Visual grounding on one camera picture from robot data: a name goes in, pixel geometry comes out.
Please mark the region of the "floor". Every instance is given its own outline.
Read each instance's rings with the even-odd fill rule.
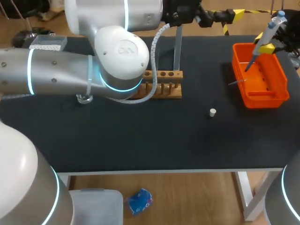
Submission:
[[[203,0],[206,10],[224,10],[226,8],[248,10],[268,10],[271,0]],[[275,1],[279,9],[281,1]],[[285,0],[285,8],[299,9],[298,0]],[[267,13],[245,14],[244,18],[229,25],[231,35],[259,34],[270,20]],[[70,33],[64,14],[50,22],[40,22],[30,18],[32,26],[51,29],[58,35],[74,36]],[[0,15],[0,48],[9,47],[11,38],[24,24],[20,20],[7,21]],[[175,29],[165,33],[173,36]],[[155,31],[137,32],[140,36],[154,36]],[[220,24],[212,28],[200,29],[196,23],[184,26],[184,36],[223,35]],[[263,172],[250,172],[248,177],[251,187],[260,181]],[[124,199],[133,195],[140,188],[146,188],[153,195],[153,205],[145,212],[133,217],[124,209],[125,225],[266,225],[263,215],[252,222],[245,223],[242,206],[233,173],[184,173],[184,174],[137,174],[137,175],[102,175],[78,176],[71,180],[71,189],[105,188],[119,190]]]

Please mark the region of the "wooden test tube rack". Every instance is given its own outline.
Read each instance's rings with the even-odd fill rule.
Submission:
[[[157,88],[152,98],[182,98],[181,81],[182,71],[157,71]],[[143,98],[152,89],[152,71],[146,70],[143,76],[145,83],[141,83],[138,91],[132,98]]]

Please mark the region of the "black table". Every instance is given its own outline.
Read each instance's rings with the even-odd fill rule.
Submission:
[[[4,100],[0,117],[28,136],[59,173],[282,168],[300,149],[300,79],[287,54],[278,59],[290,99],[278,109],[249,110],[231,67],[232,45],[254,36],[184,37],[181,100],[122,105],[75,96]],[[144,38],[151,44],[152,38]],[[162,37],[160,70],[173,66],[174,38]],[[91,54],[84,38],[66,51]],[[213,119],[207,114],[217,110]]]

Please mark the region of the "orange tray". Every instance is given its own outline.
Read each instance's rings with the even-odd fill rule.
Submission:
[[[289,99],[287,79],[275,54],[261,54],[245,72],[255,45],[233,45],[232,67],[247,108],[278,108]]]

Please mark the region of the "cable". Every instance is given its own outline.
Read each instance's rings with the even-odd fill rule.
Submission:
[[[156,49],[156,44],[158,42],[159,37],[162,35],[162,33],[170,28],[170,24],[167,23],[166,25],[164,25],[155,35],[155,37],[153,38],[152,41],[152,45],[151,45],[151,51],[150,51],[150,60],[151,60],[151,67],[152,67],[152,78],[153,78],[153,82],[152,82],[152,89],[149,92],[149,94],[146,97],[143,97],[141,99],[138,100],[118,100],[118,99],[114,99],[114,98],[110,98],[113,101],[119,102],[119,103],[124,103],[124,104],[138,104],[138,103],[142,103],[145,102],[147,100],[149,100],[150,98],[152,98],[152,96],[155,94],[156,91],[156,87],[157,87],[157,83],[158,83],[158,77],[157,77],[157,71],[156,71],[156,64],[155,64],[155,49]]]

